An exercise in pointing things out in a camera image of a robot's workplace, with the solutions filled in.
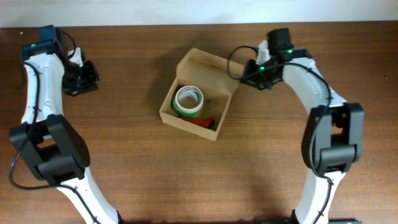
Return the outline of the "brown cardboard box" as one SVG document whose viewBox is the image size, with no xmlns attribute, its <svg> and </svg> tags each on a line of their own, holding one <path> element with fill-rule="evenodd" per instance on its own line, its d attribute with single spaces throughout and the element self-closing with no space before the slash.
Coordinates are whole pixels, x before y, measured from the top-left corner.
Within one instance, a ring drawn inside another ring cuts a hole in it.
<svg viewBox="0 0 398 224">
<path fill-rule="evenodd" d="M 227 60 L 192 48 L 178 63 L 176 75 L 159 113 L 163 123 L 215 141 L 229 109 L 238 81 L 226 71 Z M 180 119 L 209 118 L 211 129 Z"/>
</svg>

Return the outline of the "orange utility knife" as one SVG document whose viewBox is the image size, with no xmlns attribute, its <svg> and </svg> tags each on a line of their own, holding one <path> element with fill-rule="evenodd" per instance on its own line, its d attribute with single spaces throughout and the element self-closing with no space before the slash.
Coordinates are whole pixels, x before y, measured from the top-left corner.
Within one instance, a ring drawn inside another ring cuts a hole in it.
<svg viewBox="0 0 398 224">
<path fill-rule="evenodd" d="M 215 119 L 212 117 L 209 118 L 180 117 L 180 119 L 207 129 L 211 129 L 216 123 Z"/>
</svg>

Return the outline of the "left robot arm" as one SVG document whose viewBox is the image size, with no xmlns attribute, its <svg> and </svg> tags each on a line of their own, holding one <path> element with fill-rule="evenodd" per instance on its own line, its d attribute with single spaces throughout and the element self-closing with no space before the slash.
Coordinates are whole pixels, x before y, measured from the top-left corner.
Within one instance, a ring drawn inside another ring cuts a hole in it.
<svg viewBox="0 0 398 224">
<path fill-rule="evenodd" d="M 22 66 L 27 75 L 27 103 L 21 125 L 9 132 L 16 149 L 9 173 L 23 159 L 37 180 L 34 190 L 57 189 L 69 198 L 86 223 L 122 223 L 119 212 L 98 188 L 90 171 L 90 153 L 83 138 L 63 114 L 62 95 L 97 90 L 99 75 L 79 47 L 68 50 L 65 31 L 53 25 L 39 29 L 39 41 L 24 45 Z"/>
</svg>

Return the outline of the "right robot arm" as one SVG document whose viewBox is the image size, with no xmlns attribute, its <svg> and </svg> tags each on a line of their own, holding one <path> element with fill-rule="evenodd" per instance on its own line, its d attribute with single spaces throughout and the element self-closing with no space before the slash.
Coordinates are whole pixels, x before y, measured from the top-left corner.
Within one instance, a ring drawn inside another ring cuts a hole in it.
<svg viewBox="0 0 398 224">
<path fill-rule="evenodd" d="M 239 81 L 258 90 L 285 82 L 308 113 L 301 143 L 307 176 L 289 222 L 329 223 L 337 187 L 362 155 L 364 109 L 332 89 L 309 51 L 291 43 L 288 28 L 268 32 L 254 51 Z"/>
</svg>

